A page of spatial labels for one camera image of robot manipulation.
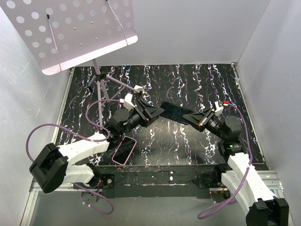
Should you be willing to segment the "black phone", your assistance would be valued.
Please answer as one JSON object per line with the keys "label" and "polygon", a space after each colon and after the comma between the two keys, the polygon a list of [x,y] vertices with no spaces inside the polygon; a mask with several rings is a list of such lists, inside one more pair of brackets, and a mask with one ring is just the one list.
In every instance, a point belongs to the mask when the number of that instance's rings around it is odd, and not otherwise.
{"label": "black phone", "polygon": [[160,114],[161,117],[179,122],[181,124],[188,125],[190,122],[183,118],[183,115],[185,114],[192,114],[192,110],[181,107],[175,104],[172,104],[170,102],[164,101],[160,108],[164,109],[164,112]]}

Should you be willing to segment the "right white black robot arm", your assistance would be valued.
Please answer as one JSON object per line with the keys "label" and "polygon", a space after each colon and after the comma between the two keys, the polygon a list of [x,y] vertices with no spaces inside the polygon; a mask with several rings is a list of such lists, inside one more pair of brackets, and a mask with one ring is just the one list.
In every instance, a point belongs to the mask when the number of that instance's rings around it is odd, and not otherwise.
{"label": "right white black robot arm", "polygon": [[264,183],[256,171],[250,150],[244,150],[239,141],[243,119],[228,116],[218,120],[215,111],[183,115],[190,125],[202,132],[208,130],[220,138],[218,149],[226,163],[214,169],[213,183],[226,186],[230,198],[217,203],[198,214],[198,219],[208,218],[236,200],[243,209],[248,226],[287,226],[289,205],[285,198],[278,198]]}

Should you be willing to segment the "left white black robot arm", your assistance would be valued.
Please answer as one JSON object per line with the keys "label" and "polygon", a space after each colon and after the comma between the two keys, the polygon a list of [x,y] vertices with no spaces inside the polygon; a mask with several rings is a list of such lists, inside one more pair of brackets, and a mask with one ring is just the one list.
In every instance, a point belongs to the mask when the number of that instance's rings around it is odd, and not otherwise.
{"label": "left white black robot arm", "polygon": [[77,163],[115,148],[112,161],[117,165],[126,165],[137,144],[126,133],[137,126],[148,127],[164,112],[164,109],[142,100],[138,101],[138,106],[124,99],[119,100],[119,103],[125,107],[118,109],[100,132],[90,137],[81,137],[79,141],[67,145],[47,144],[32,160],[29,171],[44,193],[53,192],[63,184],[82,183],[89,188],[104,184],[101,173],[93,164]]}

